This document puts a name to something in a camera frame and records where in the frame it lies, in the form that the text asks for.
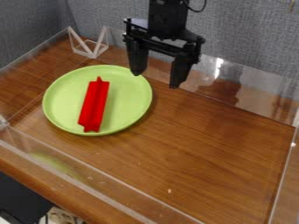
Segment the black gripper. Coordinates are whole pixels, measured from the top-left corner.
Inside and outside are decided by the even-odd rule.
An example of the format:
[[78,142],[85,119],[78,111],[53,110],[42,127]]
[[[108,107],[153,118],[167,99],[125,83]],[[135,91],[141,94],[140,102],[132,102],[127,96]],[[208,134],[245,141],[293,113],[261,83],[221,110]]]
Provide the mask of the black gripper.
[[124,42],[129,62],[129,70],[135,76],[147,69],[148,55],[153,51],[175,58],[171,69],[169,88],[177,88],[185,82],[192,63],[197,63],[201,55],[204,37],[185,28],[176,37],[151,34],[148,21],[139,18],[125,18]]

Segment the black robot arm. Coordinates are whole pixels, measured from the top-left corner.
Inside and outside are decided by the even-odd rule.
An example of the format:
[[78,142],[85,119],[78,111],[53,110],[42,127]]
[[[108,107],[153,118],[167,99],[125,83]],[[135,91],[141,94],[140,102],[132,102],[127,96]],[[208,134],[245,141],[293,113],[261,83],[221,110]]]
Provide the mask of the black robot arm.
[[173,57],[169,88],[177,88],[188,78],[192,65],[200,62],[203,36],[185,28],[188,11],[203,12],[189,6],[189,0],[149,0],[148,18],[127,17],[123,34],[129,69],[140,75],[148,65],[151,51]]

